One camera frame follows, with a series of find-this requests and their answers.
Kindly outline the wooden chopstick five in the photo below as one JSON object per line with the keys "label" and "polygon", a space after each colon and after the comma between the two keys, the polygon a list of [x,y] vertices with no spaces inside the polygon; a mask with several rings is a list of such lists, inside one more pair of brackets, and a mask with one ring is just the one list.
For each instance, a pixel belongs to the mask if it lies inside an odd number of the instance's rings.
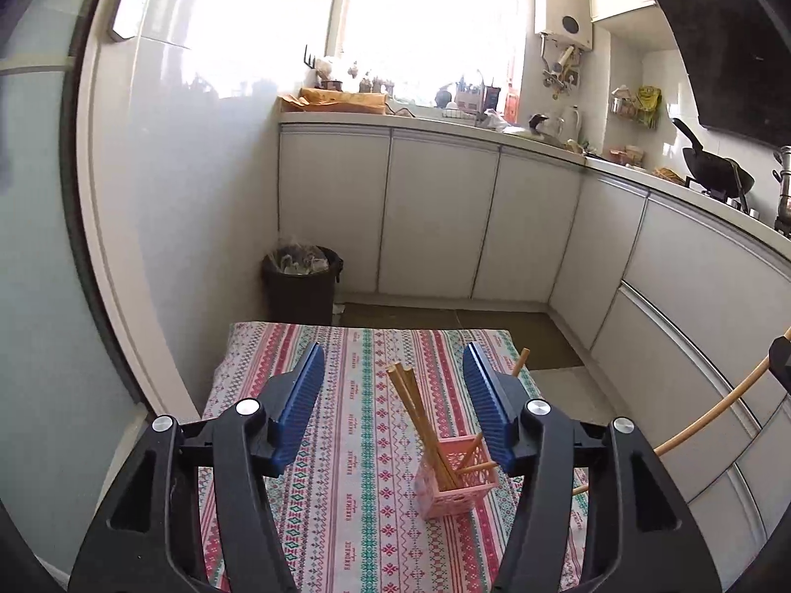
{"label": "wooden chopstick five", "polygon": [[766,355],[764,359],[734,388],[721,398],[719,402],[717,402],[712,408],[710,408],[705,414],[701,415],[700,418],[697,418],[694,422],[690,425],[687,425],[684,430],[681,430],[676,435],[672,436],[665,442],[661,443],[659,446],[654,447],[653,451],[657,457],[662,457],[669,451],[674,450],[674,448],[681,446],[682,443],[685,443],[686,440],[691,439],[692,436],[698,434],[701,430],[707,425],[710,425],[713,421],[715,421],[719,416],[723,415],[723,413],[729,408],[733,406],[738,400],[740,400],[744,393],[748,392],[752,385],[757,382],[757,380],[761,379],[764,374],[766,374],[770,370],[770,355]]}

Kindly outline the wooden chopstick four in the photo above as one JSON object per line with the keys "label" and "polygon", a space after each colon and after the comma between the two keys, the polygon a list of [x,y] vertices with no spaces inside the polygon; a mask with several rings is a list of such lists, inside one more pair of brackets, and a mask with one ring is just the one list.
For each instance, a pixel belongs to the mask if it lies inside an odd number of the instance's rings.
{"label": "wooden chopstick four", "polygon": [[523,348],[520,352],[519,357],[516,359],[514,366],[511,370],[511,375],[517,378],[520,375],[520,372],[523,371],[523,368],[527,366],[527,360],[531,351],[528,348]]}

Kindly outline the wooden chopstick two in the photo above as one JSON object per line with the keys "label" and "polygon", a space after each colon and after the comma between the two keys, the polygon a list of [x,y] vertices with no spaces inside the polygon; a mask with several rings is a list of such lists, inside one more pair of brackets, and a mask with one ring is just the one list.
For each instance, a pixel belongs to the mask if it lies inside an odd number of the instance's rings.
{"label": "wooden chopstick two", "polygon": [[475,457],[477,453],[477,448],[482,445],[483,441],[483,434],[479,432],[472,440],[471,444],[465,451],[465,454],[461,458],[460,463],[458,463],[457,467],[454,469],[457,475],[463,475],[464,471],[467,470],[469,466],[471,466],[472,459]]}

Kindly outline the pink perforated utensil holder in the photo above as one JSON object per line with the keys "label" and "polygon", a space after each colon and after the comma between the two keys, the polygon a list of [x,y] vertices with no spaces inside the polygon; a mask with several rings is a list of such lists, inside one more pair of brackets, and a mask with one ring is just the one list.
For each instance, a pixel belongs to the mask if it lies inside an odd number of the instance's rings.
{"label": "pink perforated utensil holder", "polygon": [[[414,478],[414,494],[422,518],[453,517],[472,511],[499,485],[496,467],[461,478],[454,472],[476,435],[440,439],[436,444],[437,453],[421,459]],[[488,461],[493,459],[483,440],[471,465]]]}

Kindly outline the wooden chopstick three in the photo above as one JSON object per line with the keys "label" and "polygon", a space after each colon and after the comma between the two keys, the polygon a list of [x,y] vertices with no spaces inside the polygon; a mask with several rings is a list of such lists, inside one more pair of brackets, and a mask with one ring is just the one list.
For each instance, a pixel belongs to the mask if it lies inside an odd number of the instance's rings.
{"label": "wooden chopstick three", "polygon": [[488,471],[495,467],[497,467],[496,462],[488,461],[477,463],[477,465],[458,467],[456,470],[454,470],[454,472],[461,478],[463,475],[473,474],[473,472]]}

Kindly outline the black trash bin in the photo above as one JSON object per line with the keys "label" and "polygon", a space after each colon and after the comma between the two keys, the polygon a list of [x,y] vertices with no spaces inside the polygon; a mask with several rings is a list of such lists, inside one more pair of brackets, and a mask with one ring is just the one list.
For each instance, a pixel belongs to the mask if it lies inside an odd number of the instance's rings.
{"label": "black trash bin", "polygon": [[315,245],[282,245],[262,261],[267,319],[275,323],[330,325],[343,258]]}

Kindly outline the stainless steel steamer pot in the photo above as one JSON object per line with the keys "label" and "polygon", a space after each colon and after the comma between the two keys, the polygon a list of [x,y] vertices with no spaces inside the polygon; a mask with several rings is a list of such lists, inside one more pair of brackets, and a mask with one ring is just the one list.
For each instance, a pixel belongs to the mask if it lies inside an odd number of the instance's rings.
{"label": "stainless steel steamer pot", "polygon": [[780,196],[778,210],[776,210],[775,230],[791,236],[791,147],[782,146],[775,153],[776,162],[780,170],[774,170],[772,174],[780,186]]}

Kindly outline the patterned red green tablecloth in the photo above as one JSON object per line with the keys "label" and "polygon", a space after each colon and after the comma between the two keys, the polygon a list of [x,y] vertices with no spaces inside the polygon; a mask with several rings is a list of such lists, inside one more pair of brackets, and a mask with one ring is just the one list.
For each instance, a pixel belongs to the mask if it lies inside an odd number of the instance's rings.
{"label": "patterned red green tablecloth", "polygon": [[501,372],[519,356],[504,329],[370,329],[247,321],[232,325],[204,415],[212,419],[322,346],[322,391],[295,463],[267,480],[269,504],[302,592],[486,592],[515,518],[522,482],[499,485],[472,511],[425,521],[414,496],[422,447],[386,375],[413,368],[440,438],[479,426],[463,349],[479,343]]}

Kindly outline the black wok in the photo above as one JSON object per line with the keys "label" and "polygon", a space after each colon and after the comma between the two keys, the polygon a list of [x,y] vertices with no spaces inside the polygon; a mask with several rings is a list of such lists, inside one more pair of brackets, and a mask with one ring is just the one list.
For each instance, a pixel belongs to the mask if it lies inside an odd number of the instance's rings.
{"label": "black wok", "polygon": [[691,142],[691,145],[682,149],[682,156],[692,178],[710,196],[725,202],[751,191],[755,179],[738,162],[706,151],[699,138],[680,118],[673,118],[672,123]]}

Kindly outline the yellow cloth on counter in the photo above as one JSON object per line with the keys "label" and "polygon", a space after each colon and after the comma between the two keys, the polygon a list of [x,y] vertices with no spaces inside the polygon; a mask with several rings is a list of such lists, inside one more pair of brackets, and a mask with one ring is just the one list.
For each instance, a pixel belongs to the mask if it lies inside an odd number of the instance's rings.
{"label": "yellow cloth on counter", "polygon": [[280,108],[290,113],[386,114],[386,96],[374,92],[342,92],[302,87],[298,95],[279,96]]}

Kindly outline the black range hood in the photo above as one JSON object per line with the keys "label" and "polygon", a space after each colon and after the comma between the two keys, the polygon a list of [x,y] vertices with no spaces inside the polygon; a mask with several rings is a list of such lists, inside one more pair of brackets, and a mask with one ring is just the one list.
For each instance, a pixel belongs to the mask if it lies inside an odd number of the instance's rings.
{"label": "black range hood", "polygon": [[790,141],[790,51],[759,0],[657,0],[700,125],[767,146]]}

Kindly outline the white wall water heater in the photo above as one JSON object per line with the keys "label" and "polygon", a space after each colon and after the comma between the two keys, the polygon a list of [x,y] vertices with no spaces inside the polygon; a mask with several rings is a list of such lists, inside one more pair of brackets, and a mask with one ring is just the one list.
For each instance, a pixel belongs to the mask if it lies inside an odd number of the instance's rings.
{"label": "white wall water heater", "polygon": [[536,35],[582,51],[593,49],[593,22],[589,0],[533,0]]}

